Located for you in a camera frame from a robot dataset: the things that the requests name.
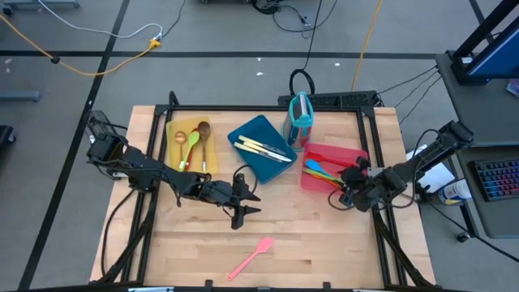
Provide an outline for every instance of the spatula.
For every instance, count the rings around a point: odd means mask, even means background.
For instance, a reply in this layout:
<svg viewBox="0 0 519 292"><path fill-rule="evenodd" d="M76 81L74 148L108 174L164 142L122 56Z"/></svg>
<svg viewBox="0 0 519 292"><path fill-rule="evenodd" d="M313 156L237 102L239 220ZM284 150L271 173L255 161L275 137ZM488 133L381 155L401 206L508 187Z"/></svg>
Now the spatula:
<svg viewBox="0 0 519 292"><path fill-rule="evenodd" d="M232 281L242 270L245 268L258 254L265 253L268 249L274 244L274 239L266 237L262 238L258 245L256 246L255 251L252 255L243 261L232 273L227 277L227 281Z"/></svg>
<svg viewBox="0 0 519 292"><path fill-rule="evenodd" d="M321 174L326 174L327 176L329 177L332 177L331 174L329 174L328 172L326 172L326 170L323 169L323 167L321 167L321 165L319 164L319 162L313 160L313 159L307 159L305 161L305 165L311 169L311 170L315 170L315 171L318 171L320 172Z"/></svg>
<svg viewBox="0 0 519 292"><path fill-rule="evenodd" d="M354 164L346 162L346 161L341 161L341 160L337 160L337 159L332 159L332 158L324 157L324 156L322 156L322 155L320 155L318 153L314 153L314 152L308 152L306 158L313 159L315 161L332 162L333 164L342 165L342 166L345 166L345 167L350 167L350 166L354 165Z"/></svg>
<svg viewBox="0 0 519 292"><path fill-rule="evenodd" d="M187 153L184 155L184 160L182 160L182 162L180 164L180 171L184 171L184 169L186 168L187 158L189 157L189 154L191 153L191 149L193 148L193 146L195 146L195 144L198 142L199 139L200 139L200 133L198 131L193 131L192 133L189 134L189 138L187 138L187 145L189 147L187 148Z"/></svg>

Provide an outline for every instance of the green spoon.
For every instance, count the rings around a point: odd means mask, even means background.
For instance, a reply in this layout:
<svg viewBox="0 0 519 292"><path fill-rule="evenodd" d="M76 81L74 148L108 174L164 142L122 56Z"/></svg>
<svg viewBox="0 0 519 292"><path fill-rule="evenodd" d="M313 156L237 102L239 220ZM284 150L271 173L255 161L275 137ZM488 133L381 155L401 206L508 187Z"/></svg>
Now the green spoon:
<svg viewBox="0 0 519 292"><path fill-rule="evenodd" d="M180 171L184 171L186 168L186 162L187 158L189 158L189 153L191 152L191 149L193 146L195 146L196 143L198 143L198 140L200 139L200 133L198 131L193 131L189 134L189 137L187 138L187 153L184 155L184 160L182 160L182 163L180 163Z"/></svg>

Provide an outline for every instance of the pink spatula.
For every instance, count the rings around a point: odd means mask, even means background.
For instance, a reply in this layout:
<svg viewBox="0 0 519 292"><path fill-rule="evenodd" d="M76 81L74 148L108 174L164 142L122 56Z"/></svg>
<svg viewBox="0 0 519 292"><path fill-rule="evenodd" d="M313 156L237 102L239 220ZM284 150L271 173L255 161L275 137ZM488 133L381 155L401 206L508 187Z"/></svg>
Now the pink spatula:
<svg viewBox="0 0 519 292"><path fill-rule="evenodd" d="M249 257L244 260L243 263L241 263L232 273L229 274L227 281L232 281L258 254L267 252L273 244L274 239L269 237L262 238L252 255L249 255Z"/></svg>

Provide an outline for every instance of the concrete floor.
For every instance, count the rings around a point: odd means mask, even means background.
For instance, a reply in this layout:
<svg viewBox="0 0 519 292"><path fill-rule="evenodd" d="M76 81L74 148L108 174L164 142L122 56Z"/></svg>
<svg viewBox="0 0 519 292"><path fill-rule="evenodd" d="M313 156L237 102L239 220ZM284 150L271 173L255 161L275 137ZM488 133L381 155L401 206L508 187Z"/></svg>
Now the concrete floor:
<svg viewBox="0 0 519 292"><path fill-rule="evenodd" d="M73 24L111 30L125 1L85 0L80 1L79 10L58 12ZM315 0L291 2L315 7ZM487 15L498 2L478 3ZM332 3L324 0L321 15L328 13ZM313 51L360 52L376 3L339 1L328 22L317 30ZM181 1L130 0L121 33L132 32L149 21L167 28L180 5ZM297 18L292 19L294 15L288 11L278 16L287 27L298 28ZM11 20L46 49L95 55L62 58L84 71L97 70L109 39L69 29L44 11L16 11ZM367 51L390 54L372 55L363 62L356 89L383 90L425 71L435 64L432 54L457 48L477 25L469 0L384 2ZM155 34L150 28L134 38L117 40L114 54L145 49ZM18 287L89 95L97 96L94 108L104 110L112 122L121 124L128 123L133 105L165 103L170 90L185 105L275 105L278 96L288 93L290 72L304 64L303 58L214 58L204 52L255 51L262 57L261 52L305 52L309 43L298 33L279 30L271 17L238 1L213 0L212 4L201 5L187 0L181 21L157 51L194 52L193 57L141 58L106 76L96 91L92 78L71 74L47 58L26 56L33 48L1 23L0 90L38 90L43 98L39 103L0 103L0 124L12 125L18 136L0 165L0 232L4 234L0 239L0 290ZM411 54L422 55L420 59L407 59L413 57ZM124 59L109 58L108 68ZM312 58L307 70L317 92L343 92L350 90L356 64L355 58ZM300 81L296 80L296 88L304 89ZM418 83L384 94L386 106L398 103ZM398 107L400 118L424 90L420 88ZM441 127L451 119L456 115L440 81L402 124L405 146L412 148L424 129ZM84 138L32 288L78 285L89 279L111 182L84 163L87 145ZM444 211L462 221L457 208ZM475 240L457 243L454 235L459 230L427 206L422 207L422 220L440 285L474 291L517 290L517 264ZM519 241L491 242L518 256Z"/></svg>

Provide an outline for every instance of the yellow tray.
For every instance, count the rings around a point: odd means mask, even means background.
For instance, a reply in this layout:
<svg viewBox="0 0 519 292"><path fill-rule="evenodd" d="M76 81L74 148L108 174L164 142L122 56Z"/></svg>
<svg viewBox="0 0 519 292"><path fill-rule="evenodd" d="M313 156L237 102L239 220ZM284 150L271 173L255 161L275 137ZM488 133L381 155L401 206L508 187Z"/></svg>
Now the yellow tray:
<svg viewBox="0 0 519 292"><path fill-rule="evenodd" d="M180 170L180 161L182 161L180 157L180 144L175 142L175 134L178 131L183 131L186 133L186 143L182 145L182 154L186 155L187 153L187 137L196 129L200 122L209 122L208 117L200 117L200 118L190 118L184 120L175 120L172 122L168 122L166 125L166 133L168 136L168 153L169 153L169 167ZM203 173L202 171L202 140L199 140L193 149L191 150L191 163L189 164L188 171L195 171ZM205 144L205 159L207 162L207 171L206 173L215 174L218 172L218 164L217 164L217 153L215 151L214 146L214 135L213 133L209 136L208 140Z"/></svg>

